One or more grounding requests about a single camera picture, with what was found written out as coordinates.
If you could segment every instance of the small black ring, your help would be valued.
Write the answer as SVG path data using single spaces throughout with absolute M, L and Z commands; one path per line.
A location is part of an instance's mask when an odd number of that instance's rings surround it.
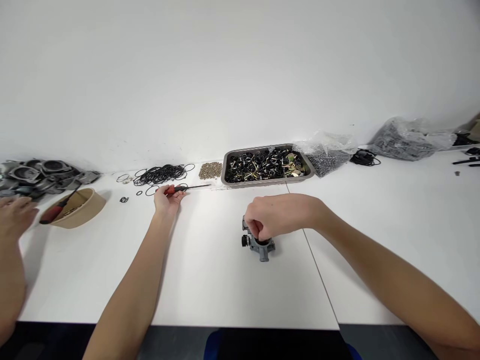
M 156 190 L 155 190 L 155 192 L 154 192 L 153 194 L 150 194 L 150 195 L 147 194 L 147 192 L 148 192 L 151 188 L 153 188 L 153 187 L 155 187 L 155 186 L 160 189 L 160 186 L 158 186 L 158 185 L 152 185 L 152 186 L 150 186 L 147 190 L 145 190 L 145 195 L 146 195 L 146 196 L 155 195 L 155 193 L 157 192 Z
M 185 169 L 188 165 L 193 165 L 193 167 L 190 169 L 190 170 L 187 170 Z M 189 171 L 192 171 L 193 169 L 195 169 L 195 164 L 187 164 L 183 167 L 183 170 L 185 170 L 186 172 L 189 172 Z
M 126 175 L 126 178 L 124 178 L 124 179 L 122 179 L 122 180 L 119 181 L 119 179 L 120 179 L 122 176 L 125 176 L 125 175 Z M 116 182 L 117 182 L 117 183 L 121 183 L 122 181 L 127 180 L 127 179 L 129 178 L 129 176 L 130 176 L 130 175 L 128 175 L 128 174 L 120 175 L 119 177 L 116 178 Z
M 134 176 L 134 177 L 142 176 L 143 174 L 142 174 L 142 175 L 137 175 L 137 174 L 138 174 L 140 171 L 142 171 L 142 170 L 145 170 L 144 174 L 147 172 L 147 169 L 140 169 L 140 170 L 138 170 L 138 171 L 135 173 L 135 175 L 133 175 L 133 176 Z

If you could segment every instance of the bag of black plastic parts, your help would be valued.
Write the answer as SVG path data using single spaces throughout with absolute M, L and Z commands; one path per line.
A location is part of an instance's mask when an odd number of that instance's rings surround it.
M 456 136 L 450 130 L 428 130 L 428 123 L 424 119 L 406 121 L 393 117 L 377 134 L 369 150 L 393 159 L 417 161 L 428 158 L 439 150 L 449 149 L 455 139 Z
M 352 158 L 357 142 L 351 135 L 317 131 L 309 140 L 295 141 L 292 150 L 305 154 L 317 176 L 323 178 Z

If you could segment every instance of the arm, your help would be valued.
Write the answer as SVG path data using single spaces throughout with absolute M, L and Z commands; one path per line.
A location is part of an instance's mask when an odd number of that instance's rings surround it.
M 12 335 L 25 299 L 20 236 L 39 211 L 29 197 L 0 199 L 0 347 Z
M 480 326 L 453 298 L 408 262 L 348 225 L 321 200 L 301 194 L 255 198 L 245 221 L 261 240 L 302 228 L 316 230 L 440 359 L 480 357 Z
M 128 271 L 103 310 L 83 356 L 134 359 L 155 313 L 170 230 L 185 193 L 155 193 L 155 214 Z

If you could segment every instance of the stainless steel tray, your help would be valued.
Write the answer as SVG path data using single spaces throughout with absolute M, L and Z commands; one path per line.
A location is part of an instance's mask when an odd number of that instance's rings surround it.
M 280 144 L 280 145 L 270 145 L 270 146 L 259 146 L 259 147 L 250 147 L 246 149 L 240 150 L 233 150 L 229 151 L 223 157 L 223 166 L 221 168 L 221 182 L 231 188 L 246 188 L 252 186 L 265 186 L 265 185 L 274 185 L 274 184 L 291 184 L 291 183 L 299 183 L 310 179 L 312 176 L 315 175 L 315 169 L 310 163 L 309 159 L 302 153 L 301 155 L 301 164 L 305 167 L 305 176 L 298 176 L 298 177 L 283 177 L 278 179 L 266 179 L 266 180 L 254 180 L 254 181 L 244 181 L 244 182 L 227 182 L 225 180 L 225 173 L 227 172 L 227 165 L 229 158 L 231 156 L 240 156 L 243 153 L 250 152 L 250 153 L 257 153 L 259 151 L 265 151 L 269 148 L 278 148 L 281 150 L 291 150 L 293 144 Z

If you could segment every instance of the white table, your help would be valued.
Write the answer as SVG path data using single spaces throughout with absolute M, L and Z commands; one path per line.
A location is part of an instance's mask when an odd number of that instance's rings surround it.
M 467 158 L 460 151 L 417 162 L 380 157 L 379 166 L 347 163 L 324 178 L 288 188 L 322 199 L 420 269 L 480 322 L 480 168 L 452 165 Z M 402 323 L 327 240 L 313 230 L 305 233 L 339 323 Z
M 107 203 L 86 224 L 35 225 L 22 237 L 28 290 L 20 321 L 98 321 L 154 212 L 152 197 L 135 195 L 148 186 L 117 183 L 118 175 L 92 185 Z M 195 178 L 192 172 L 185 181 L 197 185 Z M 190 190 L 171 235 L 152 324 L 338 330 L 301 230 L 275 238 L 267 263 L 241 246 L 242 216 L 252 199 L 287 192 L 285 185 Z M 128 202 L 119 202 L 123 196 Z
M 348 163 L 288 189 L 224 190 L 218 180 L 216 189 L 191 190 L 171 237 L 153 324 L 324 330 L 338 329 L 336 319 L 341 324 L 401 324 L 312 230 L 305 231 L 309 244 L 301 231 L 276 238 L 269 263 L 260 263 L 258 254 L 241 247 L 247 204 L 255 196 L 288 191 L 325 201 L 437 282 L 480 321 L 480 169 L 451 165 L 466 158 L 459 151 L 418 162 L 381 157 L 380 166 Z M 185 179 L 189 185 L 204 183 L 194 180 L 197 172 Z M 70 230 L 36 225 L 22 238 L 28 295 L 21 321 L 98 321 L 154 210 L 151 197 L 135 196 L 139 188 L 116 183 L 118 175 L 105 175 L 93 185 L 108 201 L 88 223 Z M 129 201 L 120 203 L 122 196 Z

